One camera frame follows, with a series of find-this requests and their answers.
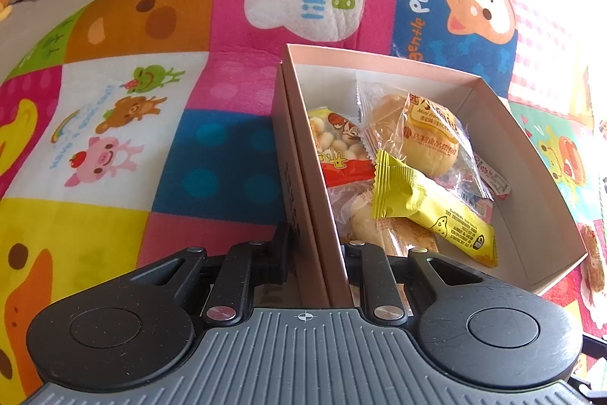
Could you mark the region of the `long bread roll packet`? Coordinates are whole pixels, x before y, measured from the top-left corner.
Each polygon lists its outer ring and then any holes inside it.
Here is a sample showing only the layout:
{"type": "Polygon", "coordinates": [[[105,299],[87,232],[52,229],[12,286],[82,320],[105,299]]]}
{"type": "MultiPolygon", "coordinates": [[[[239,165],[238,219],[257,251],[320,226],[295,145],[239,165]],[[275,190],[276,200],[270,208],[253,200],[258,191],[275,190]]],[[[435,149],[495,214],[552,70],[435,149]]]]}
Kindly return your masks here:
{"type": "Polygon", "coordinates": [[[376,244],[389,256],[406,257],[410,249],[437,252],[434,234],[407,218],[373,219],[373,183],[353,182],[327,189],[338,237],[343,244],[376,244]]]}

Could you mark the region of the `yellow snack bar wrapper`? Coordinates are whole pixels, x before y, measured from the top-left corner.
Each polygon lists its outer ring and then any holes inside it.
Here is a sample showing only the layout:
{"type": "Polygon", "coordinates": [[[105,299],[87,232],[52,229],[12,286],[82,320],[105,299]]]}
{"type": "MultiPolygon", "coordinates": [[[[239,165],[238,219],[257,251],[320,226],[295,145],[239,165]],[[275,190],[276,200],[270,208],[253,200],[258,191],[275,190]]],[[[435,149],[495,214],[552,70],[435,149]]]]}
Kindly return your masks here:
{"type": "Polygon", "coordinates": [[[494,227],[455,195],[384,150],[374,162],[371,216],[406,218],[487,268],[498,266],[494,227]]]}

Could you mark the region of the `biscuit ball snack bag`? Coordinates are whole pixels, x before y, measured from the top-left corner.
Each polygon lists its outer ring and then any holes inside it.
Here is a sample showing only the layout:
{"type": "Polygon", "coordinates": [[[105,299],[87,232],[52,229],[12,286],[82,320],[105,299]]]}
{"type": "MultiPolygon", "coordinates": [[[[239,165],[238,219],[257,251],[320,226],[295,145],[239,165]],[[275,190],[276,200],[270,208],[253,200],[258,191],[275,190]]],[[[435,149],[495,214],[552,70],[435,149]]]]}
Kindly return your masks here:
{"type": "Polygon", "coordinates": [[[373,178],[373,163],[353,120],[327,107],[310,110],[308,117],[327,188],[373,178]]]}

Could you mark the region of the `pink Volcano snack packet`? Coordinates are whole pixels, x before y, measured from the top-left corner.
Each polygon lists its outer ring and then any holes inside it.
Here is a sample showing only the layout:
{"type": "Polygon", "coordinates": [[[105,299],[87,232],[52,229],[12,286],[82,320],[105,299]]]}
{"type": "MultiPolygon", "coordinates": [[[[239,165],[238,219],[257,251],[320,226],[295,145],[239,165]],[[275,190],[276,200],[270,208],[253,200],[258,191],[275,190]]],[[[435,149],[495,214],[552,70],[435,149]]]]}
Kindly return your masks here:
{"type": "Polygon", "coordinates": [[[465,203],[484,222],[492,221],[494,202],[506,199],[511,188],[507,180],[477,153],[473,153],[475,168],[470,170],[463,158],[435,182],[465,203]]]}

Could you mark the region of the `round bun clear packet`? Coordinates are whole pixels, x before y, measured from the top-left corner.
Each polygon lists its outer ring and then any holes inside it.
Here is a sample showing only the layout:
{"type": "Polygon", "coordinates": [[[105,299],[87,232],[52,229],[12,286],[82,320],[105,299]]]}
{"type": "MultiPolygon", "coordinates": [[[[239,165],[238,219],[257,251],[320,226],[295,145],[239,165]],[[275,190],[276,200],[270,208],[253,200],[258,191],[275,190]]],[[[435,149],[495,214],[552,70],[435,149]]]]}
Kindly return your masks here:
{"type": "Polygon", "coordinates": [[[475,168],[466,129],[447,107],[359,73],[360,137],[371,157],[384,150],[435,180],[463,158],[475,168]]]}

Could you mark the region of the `pink cardboard box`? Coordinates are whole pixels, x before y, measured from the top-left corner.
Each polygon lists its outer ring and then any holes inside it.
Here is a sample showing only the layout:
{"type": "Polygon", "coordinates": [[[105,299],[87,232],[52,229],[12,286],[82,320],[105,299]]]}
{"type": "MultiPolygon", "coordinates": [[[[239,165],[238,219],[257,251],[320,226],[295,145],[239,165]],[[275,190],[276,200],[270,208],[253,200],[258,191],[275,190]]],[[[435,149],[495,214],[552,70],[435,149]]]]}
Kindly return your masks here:
{"type": "Polygon", "coordinates": [[[450,109],[468,129],[473,150],[509,183],[493,213],[499,264],[491,276],[542,295],[581,263],[587,251],[558,186],[483,79],[405,58],[289,44],[277,74],[273,126],[287,218],[298,236],[294,263],[303,303],[353,304],[307,109],[354,115],[360,76],[450,109]]]}

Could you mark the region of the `colourful cartoon play mat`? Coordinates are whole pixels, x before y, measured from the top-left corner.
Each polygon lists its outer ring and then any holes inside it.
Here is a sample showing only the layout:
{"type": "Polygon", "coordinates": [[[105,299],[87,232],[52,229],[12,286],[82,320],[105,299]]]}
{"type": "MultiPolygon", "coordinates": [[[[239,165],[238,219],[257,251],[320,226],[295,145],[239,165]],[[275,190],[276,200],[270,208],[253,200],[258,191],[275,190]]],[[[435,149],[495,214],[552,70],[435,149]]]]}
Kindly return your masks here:
{"type": "Polygon", "coordinates": [[[273,128],[289,44],[480,77],[579,224],[600,226],[598,87],[540,0],[94,0],[1,85],[1,400],[40,388],[26,327],[53,301],[287,218],[273,128]]]}

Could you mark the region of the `sesame stick snack packet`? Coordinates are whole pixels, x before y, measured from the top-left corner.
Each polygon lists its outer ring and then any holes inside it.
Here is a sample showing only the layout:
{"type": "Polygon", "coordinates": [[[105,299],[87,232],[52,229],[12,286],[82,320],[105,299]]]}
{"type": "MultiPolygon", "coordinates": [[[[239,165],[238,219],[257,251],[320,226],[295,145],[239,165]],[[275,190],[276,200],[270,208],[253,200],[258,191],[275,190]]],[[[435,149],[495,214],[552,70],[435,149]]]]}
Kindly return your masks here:
{"type": "Polygon", "coordinates": [[[591,306],[597,307],[606,296],[606,260],[594,228],[581,224],[579,233],[587,250],[581,265],[582,294],[591,306]]]}

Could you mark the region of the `yellow plush toy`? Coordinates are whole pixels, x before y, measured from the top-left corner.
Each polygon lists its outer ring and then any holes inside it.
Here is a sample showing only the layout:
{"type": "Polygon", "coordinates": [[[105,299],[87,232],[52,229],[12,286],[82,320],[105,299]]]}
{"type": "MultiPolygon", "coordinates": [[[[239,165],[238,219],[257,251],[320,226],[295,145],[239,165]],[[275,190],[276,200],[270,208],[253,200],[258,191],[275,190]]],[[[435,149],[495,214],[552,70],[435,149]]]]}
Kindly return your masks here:
{"type": "Polygon", "coordinates": [[[0,0],[0,22],[7,19],[12,11],[13,7],[10,5],[9,0],[0,0]]]}

